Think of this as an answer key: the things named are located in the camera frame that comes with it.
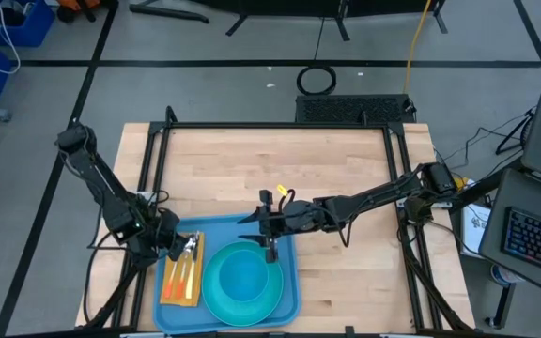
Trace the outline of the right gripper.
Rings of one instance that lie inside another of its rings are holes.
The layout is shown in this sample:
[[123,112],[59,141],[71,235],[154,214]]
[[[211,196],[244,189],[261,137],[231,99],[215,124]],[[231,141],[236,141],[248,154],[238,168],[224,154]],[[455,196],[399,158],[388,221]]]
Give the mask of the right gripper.
[[259,192],[261,207],[238,221],[238,224],[258,222],[260,235],[239,235],[239,238],[255,242],[266,249],[266,262],[278,260],[277,241],[280,237],[310,233],[322,230],[326,225],[325,198],[312,201],[294,200],[287,202],[280,210],[272,210],[272,193]]

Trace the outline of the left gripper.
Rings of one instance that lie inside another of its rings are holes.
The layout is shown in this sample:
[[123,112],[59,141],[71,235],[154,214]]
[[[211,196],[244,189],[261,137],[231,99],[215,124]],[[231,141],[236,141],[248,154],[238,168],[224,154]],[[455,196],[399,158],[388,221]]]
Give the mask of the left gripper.
[[193,236],[184,237],[178,232],[180,217],[168,208],[159,208],[159,223],[155,231],[155,244],[166,250],[172,261],[178,261],[181,254],[193,250]]

